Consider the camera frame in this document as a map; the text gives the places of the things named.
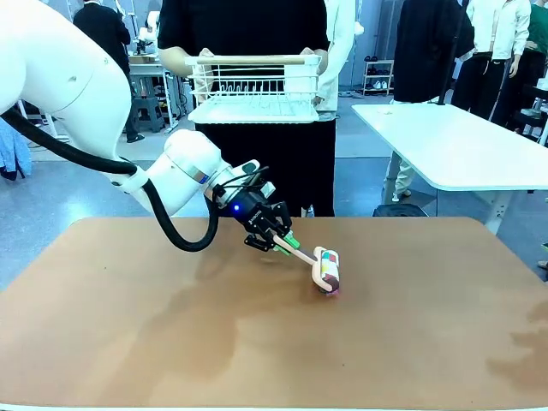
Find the white jacket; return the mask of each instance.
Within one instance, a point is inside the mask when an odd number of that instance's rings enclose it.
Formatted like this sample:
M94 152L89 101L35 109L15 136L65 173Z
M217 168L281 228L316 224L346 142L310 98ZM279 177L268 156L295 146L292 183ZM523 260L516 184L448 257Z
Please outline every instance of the white jacket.
M493 22L498 10L498 25L493 46L493 60L507 60L523 54L529 37L531 3L529 0L470 0L468 17L474 26L477 52L491 49Z
M325 0L327 8L327 38L331 42L329 63L319 77L318 95L324 99L318 111L337 111L339 73L343 70L354 45L356 19L355 0Z

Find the white dish rack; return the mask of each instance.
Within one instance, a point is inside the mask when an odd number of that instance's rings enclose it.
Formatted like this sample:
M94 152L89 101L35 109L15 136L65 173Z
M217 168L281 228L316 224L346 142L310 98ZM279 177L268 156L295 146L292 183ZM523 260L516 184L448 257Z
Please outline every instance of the white dish rack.
M187 57L198 124L306 123L319 119L320 56Z

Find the black coat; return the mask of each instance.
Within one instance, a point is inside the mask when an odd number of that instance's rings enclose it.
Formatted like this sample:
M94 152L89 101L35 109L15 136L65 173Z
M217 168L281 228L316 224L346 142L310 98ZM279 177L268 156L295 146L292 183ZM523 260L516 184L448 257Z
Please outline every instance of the black coat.
M405 0L397 27L394 100L422 103L439 96L450 62L462 7L456 0ZM474 48L474 28L465 15L456 57Z
M89 3L76 13L74 25L106 51L125 74L129 74L128 53L124 45L129 45L131 36L116 11Z

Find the black trousers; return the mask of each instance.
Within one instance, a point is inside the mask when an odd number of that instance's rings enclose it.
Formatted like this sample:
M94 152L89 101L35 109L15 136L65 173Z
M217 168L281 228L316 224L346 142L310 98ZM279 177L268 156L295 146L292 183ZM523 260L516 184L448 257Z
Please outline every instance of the black trousers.
M474 56L464 62L451 103L489 120L504 77L504 60Z
M309 128L306 151L307 200L303 208L314 207L315 217L335 217L335 142L337 121L315 122Z
M285 201L292 217L310 204L311 161L309 138L316 124L196 124L223 159L233 166L258 160L268 166L265 178L276 191L273 202Z
M530 109L533 106L534 97L523 95L523 87L537 85L539 78L545 75L545 63L546 56L541 52L527 49L523 51L517 74L511 79L506 78L503 83L492 122L512 131L521 127L512 116L520 109Z
M128 78L129 89L131 90L131 109L129 110L128 120L126 121L126 135L128 140L133 140L135 137L137 137L137 134L139 133L139 124L137 118L137 110L134 106L135 90L133 85L131 84L129 73L126 73L126 77Z

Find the blue garment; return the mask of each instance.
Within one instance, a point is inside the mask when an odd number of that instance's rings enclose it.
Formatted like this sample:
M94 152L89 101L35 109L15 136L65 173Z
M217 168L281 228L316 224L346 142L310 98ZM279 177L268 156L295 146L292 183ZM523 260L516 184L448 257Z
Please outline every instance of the blue garment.
M0 118L0 169L16 172L17 164L24 176L31 175L33 162L26 140Z

